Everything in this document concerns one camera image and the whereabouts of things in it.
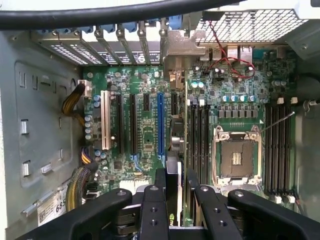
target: ventilation grille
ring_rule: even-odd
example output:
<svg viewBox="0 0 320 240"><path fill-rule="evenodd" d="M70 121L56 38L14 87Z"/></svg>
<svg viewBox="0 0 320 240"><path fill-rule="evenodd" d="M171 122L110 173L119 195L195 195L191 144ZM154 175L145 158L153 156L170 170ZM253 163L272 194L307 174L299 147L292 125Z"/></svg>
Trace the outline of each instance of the ventilation grille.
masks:
<svg viewBox="0 0 320 240"><path fill-rule="evenodd" d="M274 42L307 20L299 20L293 10L251 10L226 12L219 21L212 21L222 43ZM209 21L201 20L197 29L206 30L200 43L213 43L215 37Z"/></svg>
<svg viewBox="0 0 320 240"><path fill-rule="evenodd" d="M70 44L70 47L76 50L79 54L84 56L93 64L102 64L98 59L96 59L90 52L88 52L84 47L78 44Z"/></svg>
<svg viewBox="0 0 320 240"><path fill-rule="evenodd" d="M76 55L74 55L73 53L71 53L70 51L68 51L67 49L65 49L61 45L51 45L51 47L52 47L53 50L55 50L58 53L64 55L68 59L73 60L77 64L80 64L80 65L87 65L88 64L87 62L83 61L81 58L77 57Z"/></svg>

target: screw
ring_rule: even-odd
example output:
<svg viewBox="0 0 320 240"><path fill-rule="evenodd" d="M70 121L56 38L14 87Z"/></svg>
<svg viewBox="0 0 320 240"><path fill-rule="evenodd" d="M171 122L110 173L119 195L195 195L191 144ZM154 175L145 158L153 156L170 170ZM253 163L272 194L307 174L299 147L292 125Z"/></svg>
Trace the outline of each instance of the screw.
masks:
<svg viewBox="0 0 320 240"><path fill-rule="evenodd" d="M127 193L126 193L125 191L122 191L122 190L117 193L118 196L124 196L124 195L126 195L126 194L127 194Z"/></svg>
<svg viewBox="0 0 320 240"><path fill-rule="evenodd" d="M88 78L92 79L94 77L94 74L92 72L88 72L87 76Z"/></svg>
<svg viewBox="0 0 320 240"><path fill-rule="evenodd" d="M201 189L202 191L204 191L204 192L206 192L206 191L209 190L206 186L202 186L202 187L200 187L200 189Z"/></svg>
<svg viewBox="0 0 320 240"><path fill-rule="evenodd" d="M156 186L152 186L152 187L150 187L150 190L157 191L157 190L159 190L159 188L157 188Z"/></svg>
<svg viewBox="0 0 320 240"><path fill-rule="evenodd" d="M244 194L241 191L236 191L234 194L240 198L244 196Z"/></svg>

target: wire bundle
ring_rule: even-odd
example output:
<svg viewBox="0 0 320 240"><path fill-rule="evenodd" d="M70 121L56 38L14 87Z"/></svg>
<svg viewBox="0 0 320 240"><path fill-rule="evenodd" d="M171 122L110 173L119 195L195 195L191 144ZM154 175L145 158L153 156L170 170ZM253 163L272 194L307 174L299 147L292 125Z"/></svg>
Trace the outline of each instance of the wire bundle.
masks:
<svg viewBox="0 0 320 240"><path fill-rule="evenodd" d="M86 183L96 170L98 164L92 162L76 169L70 179L66 191L66 211L69 212L83 204L83 196L86 194Z"/></svg>
<svg viewBox="0 0 320 240"><path fill-rule="evenodd" d="M64 115L78 119L82 126L85 125L85 120L79 113L74 111L74 108L85 90L86 86L82 83L79 83L73 92L64 100L61 109Z"/></svg>
<svg viewBox="0 0 320 240"><path fill-rule="evenodd" d="M223 61L226 61L226 63L230 66L231 73L234 74L234 75L236 75L237 77L242 78L242 79L250 79L250 78L254 77L254 76L255 76L255 73L256 73L255 66L254 66L252 63L250 63L250 62L248 62L248 61L246 61L246 60L240 59L240 58L235 58L235 57L231 57L231 56L230 56L230 57L227 57L227 53L226 53L226 51L224 50L224 48L222 47L222 45L221 45L221 43L220 43L220 41L219 41L219 39L218 39L217 33L216 33L216 31L215 31L215 29L214 29L214 26L212 25L212 22L211 22L211 21L210 21L210 23L209 23L209 26L210 26L210 28L211 28L211 30L212 30L212 32L213 32L213 36L214 36L214 38L215 38L215 41L216 41L217 44L219 45L219 48L220 48L221 53L222 53L222 58L219 59L218 61L214 62L213 64L211 64L211 65L207 68L207 71L210 70L213 66L217 65L218 63L221 63L221 62L223 62ZM232 66L232 64L231 64L231 62L229 61L229 59L235 60L235 61L238 61L238 62L243 62L243 63L247 64L248 67L252 67L252 68L253 68L253 70L252 70L252 75L246 76L246 75L242 75L241 73L239 73L239 72Z"/></svg>

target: cable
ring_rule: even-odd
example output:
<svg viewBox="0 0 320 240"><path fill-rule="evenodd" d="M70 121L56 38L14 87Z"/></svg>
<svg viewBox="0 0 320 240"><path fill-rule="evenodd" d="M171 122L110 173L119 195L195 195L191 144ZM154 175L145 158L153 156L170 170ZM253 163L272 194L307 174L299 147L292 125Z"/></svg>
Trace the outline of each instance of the cable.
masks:
<svg viewBox="0 0 320 240"><path fill-rule="evenodd" d="M235 4L244 0L163 0L126 6L0 11L0 31L77 28L167 18Z"/></svg>

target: sticker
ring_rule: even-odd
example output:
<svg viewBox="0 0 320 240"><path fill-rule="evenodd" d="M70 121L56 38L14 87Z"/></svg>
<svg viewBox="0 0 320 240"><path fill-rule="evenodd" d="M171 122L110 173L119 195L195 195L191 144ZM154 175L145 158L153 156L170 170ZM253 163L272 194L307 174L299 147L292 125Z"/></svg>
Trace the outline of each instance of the sticker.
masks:
<svg viewBox="0 0 320 240"><path fill-rule="evenodd" d="M61 216L66 212L66 194L68 186L57 192L37 209L38 227Z"/></svg>

